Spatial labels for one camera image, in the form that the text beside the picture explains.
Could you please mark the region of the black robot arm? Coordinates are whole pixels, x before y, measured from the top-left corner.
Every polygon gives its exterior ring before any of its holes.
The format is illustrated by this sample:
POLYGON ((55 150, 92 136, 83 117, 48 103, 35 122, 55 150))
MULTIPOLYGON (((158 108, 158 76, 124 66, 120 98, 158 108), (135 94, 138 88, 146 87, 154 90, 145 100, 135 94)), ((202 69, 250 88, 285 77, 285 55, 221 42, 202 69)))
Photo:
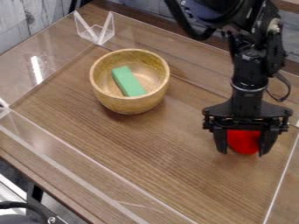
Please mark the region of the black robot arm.
POLYGON ((199 41, 215 31, 229 40, 234 74, 233 95, 227 101, 207 107, 203 128, 214 135, 217 149, 226 153, 234 141, 250 136, 257 153, 266 155, 278 136, 289 131, 294 111, 263 101, 269 79, 286 77, 283 22, 271 0, 165 0, 173 17, 187 35, 199 41))

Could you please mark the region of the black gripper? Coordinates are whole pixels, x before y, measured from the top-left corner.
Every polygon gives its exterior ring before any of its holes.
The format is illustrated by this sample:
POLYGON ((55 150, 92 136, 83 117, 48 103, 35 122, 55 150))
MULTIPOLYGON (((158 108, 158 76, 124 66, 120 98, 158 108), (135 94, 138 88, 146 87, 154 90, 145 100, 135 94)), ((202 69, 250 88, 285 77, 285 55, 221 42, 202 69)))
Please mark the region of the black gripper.
POLYGON ((263 100, 267 84, 247 85, 231 82, 231 97, 203 111, 203 128, 214 133, 218 152, 229 153, 227 130, 259 130, 258 155, 273 149, 279 134, 289 131, 290 108, 263 100))

